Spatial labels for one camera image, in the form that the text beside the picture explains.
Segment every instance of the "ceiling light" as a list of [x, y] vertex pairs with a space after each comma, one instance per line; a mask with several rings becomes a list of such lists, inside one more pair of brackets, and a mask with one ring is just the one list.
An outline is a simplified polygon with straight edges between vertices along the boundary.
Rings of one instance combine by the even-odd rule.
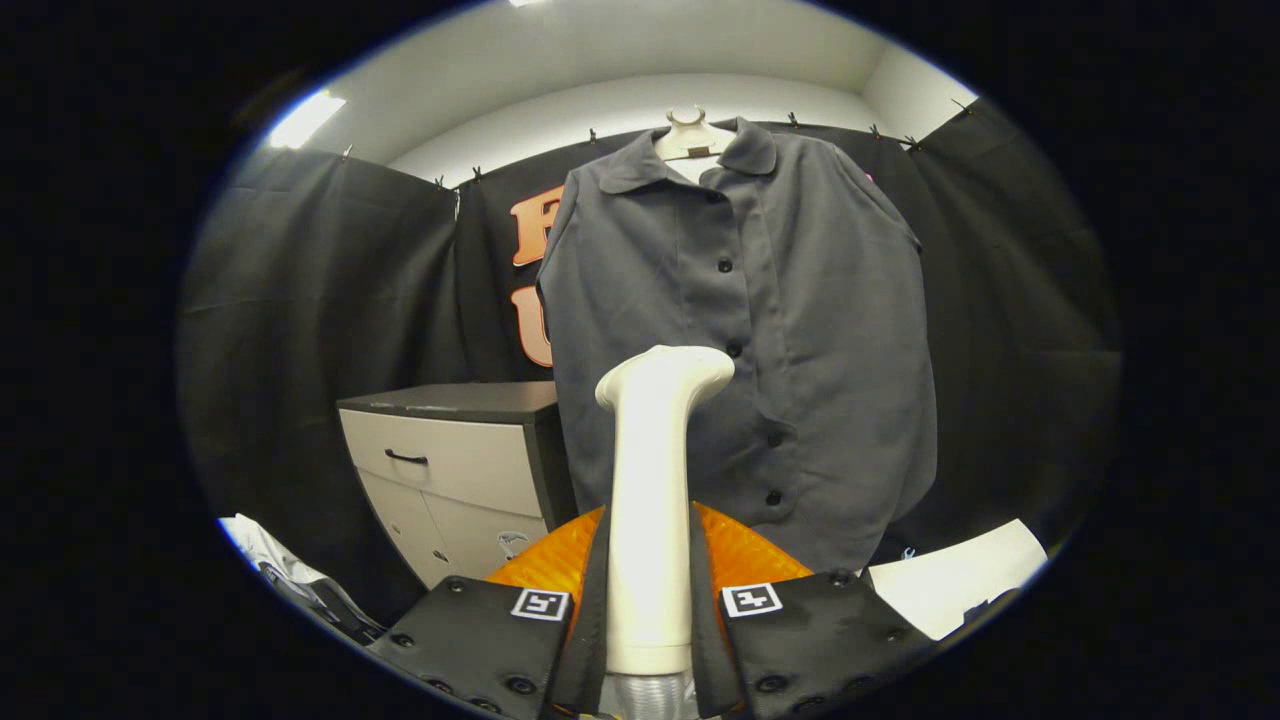
[[294, 150], [302, 147], [311, 133], [346, 104], [347, 101], [340, 97], [330, 97], [328, 90], [321, 90], [307, 97], [271, 131], [271, 147], [292, 147]]

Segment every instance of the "white mannequin neck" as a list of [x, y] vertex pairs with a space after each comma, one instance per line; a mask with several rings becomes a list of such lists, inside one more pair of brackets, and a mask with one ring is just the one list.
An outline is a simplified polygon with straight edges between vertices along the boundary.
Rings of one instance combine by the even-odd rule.
[[655, 140], [653, 149], [668, 168], [699, 184], [699, 177], [716, 167], [716, 156], [723, 152], [737, 135], [712, 127], [707, 123], [707, 113], [696, 105], [694, 108], [698, 110], [698, 119], [690, 123], [677, 120], [673, 113], [668, 111], [671, 131]]

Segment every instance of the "clothes hanger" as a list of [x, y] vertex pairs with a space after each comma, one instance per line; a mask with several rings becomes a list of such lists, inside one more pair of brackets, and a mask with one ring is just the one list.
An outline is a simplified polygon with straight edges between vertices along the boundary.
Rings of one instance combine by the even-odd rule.
[[675, 108], [667, 109], [671, 131], [653, 141], [658, 158], [664, 161], [709, 158], [723, 152], [733, 141], [736, 133], [707, 123], [707, 110], [701, 105], [694, 105], [694, 109], [698, 110], [698, 118], [692, 120], [681, 120], [676, 118]]

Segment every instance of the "black curtain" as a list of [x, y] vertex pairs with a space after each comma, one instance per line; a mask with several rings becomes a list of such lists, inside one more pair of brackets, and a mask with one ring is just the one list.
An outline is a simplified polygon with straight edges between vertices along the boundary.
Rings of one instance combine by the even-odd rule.
[[[924, 246], [938, 477], [872, 561], [1014, 518], [1046, 547], [1062, 542], [1112, 451], [1120, 331], [1098, 238], [1052, 164], [987, 100], [913, 149], [759, 124], [841, 147]], [[179, 314], [179, 401], [214, 511], [259, 520], [394, 621], [422, 587], [365, 501], [334, 402], [550, 379], [520, 343], [511, 295], [540, 260], [515, 263], [513, 210], [636, 135], [468, 181], [456, 224], [454, 193], [415, 177], [324, 152], [252, 155], [204, 225]]]
[[[910, 149], [870, 128], [758, 124], [844, 150], [924, 246], [938, 477], [872, 561], [940, 550], [1014, 518], [1046, 547], [1061, 543], [1114, 450], [1120, 341], [1101, 245], [1057, 170], [984, 99]], [[525, 355], [508, 301], [540, 265], [513, 264], [512, 208], [636, 135], [544, 152], [460, 188], [458, 287], [475, 379], [552, 377]]]
[[466, 377], [456, 196], [260, 150], [205, 219], [178, 307], [178, 401], [215, 515], [257, 520], [393, 623], [425, 592], [369, 509], [334, 402]]

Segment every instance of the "dark cabinet top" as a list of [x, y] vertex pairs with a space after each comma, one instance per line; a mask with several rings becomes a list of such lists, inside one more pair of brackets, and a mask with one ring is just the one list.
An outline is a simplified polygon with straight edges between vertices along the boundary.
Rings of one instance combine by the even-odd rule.
[[556, 414], [556, 383], [419, 386], [339, 400], [338, 409], [438, 420], [526, 424]]

